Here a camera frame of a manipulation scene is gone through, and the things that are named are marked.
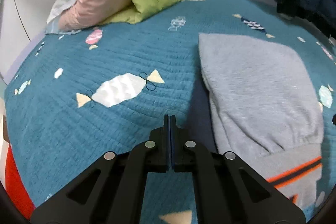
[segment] blue bedspread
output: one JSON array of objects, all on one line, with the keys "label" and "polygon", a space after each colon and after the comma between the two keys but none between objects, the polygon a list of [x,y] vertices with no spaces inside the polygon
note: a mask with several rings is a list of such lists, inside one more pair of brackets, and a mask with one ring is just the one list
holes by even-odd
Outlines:
[{"label": "blue bedspread", "polygon": [[[275,38],[250,29],[232,14],[262,24]],[[92,28],[60,40],[60,35],[47,35],[39,54],[35,55],[37,48],[29,54],[6,89],[13,154],[34,204],[43,203],[105,151],[122,153],[146,140],[150,130],[162,126],[164,114],[174,114],[178,124],[184,124],[199,67],[199,32],[250,35],[288,45],[304,61],[316,92],[321,85],[336,89],[336,65],[316,38],[275,14],[275,8],[250,0],[184,1],[137,25],[102,27],[103,37],[94,50],[85,43]],[[186,18],[185,25],[168,31],[177,16]],[[58,68],[64,72],[55,79]],[[155,69],[165,83],[156,84],[154,91],[144,88],[134,99],[110,108],[95,102],[77,108],[76,93],[92,95],[117,75],[150,74]],[[15,96],[15,89],[29,79],[31,84]],[[335,105],[323,112],[323,178],[318,194],[330,193],[336,182]],[[162,223],[159,215],[184,210],[193,210],[197,223],[195,209],[189,174],[149,174],[142,223]],[[312,212],[313,207],[306,210],[307,218]]]}]

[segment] red object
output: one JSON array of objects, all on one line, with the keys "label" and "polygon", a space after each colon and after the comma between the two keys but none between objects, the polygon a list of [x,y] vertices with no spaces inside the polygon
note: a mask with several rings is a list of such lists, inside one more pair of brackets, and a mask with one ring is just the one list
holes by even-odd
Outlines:
[{"label": "red object", "polygon": [[7,194],[15,204],[16,208],[29,220],[35,206],[22,184],[10,146],[8,148],[6,159],[5,183]]}]

